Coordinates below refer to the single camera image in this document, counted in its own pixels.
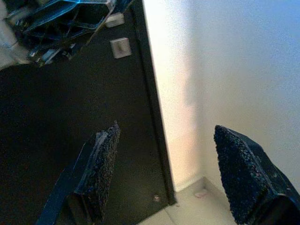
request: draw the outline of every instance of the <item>metal bracket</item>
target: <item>metal bracket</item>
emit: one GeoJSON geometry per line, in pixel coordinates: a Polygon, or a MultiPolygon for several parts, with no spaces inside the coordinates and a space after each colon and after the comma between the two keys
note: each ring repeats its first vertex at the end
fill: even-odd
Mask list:
{"type": "Polygon", "coordinates": [[[110,15],[107,18],[105,25],[106,27],[110,28],[110,27],[116,27],[122,25],[124,23],[125,23],[124,15],[122,13],[115,13],[110,15]]]}
{"type": "Polygon", "coordinates": [[[130,43],[127,37],[112,40],[112,52],[115,59],[131,55],[130,43]]]}

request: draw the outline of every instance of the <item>robotic arm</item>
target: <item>robotic arm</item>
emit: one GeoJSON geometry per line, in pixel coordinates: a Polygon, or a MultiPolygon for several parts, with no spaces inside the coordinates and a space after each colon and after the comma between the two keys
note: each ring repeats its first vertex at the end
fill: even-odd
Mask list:
{"type": "Polygon", "coordinates": [[[132,0],[0,0],[0,69],[71,59],[132,0]]]}

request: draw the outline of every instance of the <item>door frame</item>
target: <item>door frame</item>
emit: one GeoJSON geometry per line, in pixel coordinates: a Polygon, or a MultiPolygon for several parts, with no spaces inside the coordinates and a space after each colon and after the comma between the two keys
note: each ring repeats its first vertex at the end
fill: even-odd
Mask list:
{"type": "Polygon", "coordinates": [[[165,183],[166,195],[169,205],[174,205],[177,201],[175,198],[168,151],[165,143],[165,133],[159,106],[156,79],[152,66],[152,57],[148,40],[147,26],[145,22],[143,1],[135,0],[135,3],[129,7],[129,10],[133,14],[134,18],[135,34],[142,60],[142,69],[144,72],[147,95],[150,102],[151,117],[165,183]]]}

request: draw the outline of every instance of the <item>baseboard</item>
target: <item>baseboard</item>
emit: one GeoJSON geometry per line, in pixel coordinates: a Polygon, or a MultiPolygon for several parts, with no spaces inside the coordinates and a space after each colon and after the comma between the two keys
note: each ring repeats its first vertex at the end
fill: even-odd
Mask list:
{"type": "Polygon", "coordinates": [[[203,182],[204,182],[204,188],[207,189],[209,192],[211,192],[227,210],[230,210],[230,206],[226,194],[223,191],[221,191],[219,188],[217,188],[206,177],[203,178],[203,182]]]}
{"type": "Polygon", "coordinates": [[[183,184],[175,186],[175,192],[178,193],[195,183],[198,183],[198,185],[200,185],[201,189],[203,189],[203,187],[204,187],[204,179],[203,178],[204,177],[202,175],[195,176],[194,178],[184,182],[183,184]]]}

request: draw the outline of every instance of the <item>door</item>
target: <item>door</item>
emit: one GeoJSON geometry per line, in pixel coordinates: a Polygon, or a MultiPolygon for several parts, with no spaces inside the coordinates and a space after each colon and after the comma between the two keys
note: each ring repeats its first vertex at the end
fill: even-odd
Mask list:
{"type": "Polygon", "coordinates": [[[136,224],[174,203],[142,1],[124,16],[71,61],[0,72],[4,224],[35,223],[63,168],[114,120],[121,135],[105,225],[136,224]],[[118,38],[129,39],[130,56],[114,58],[118,38]]]}

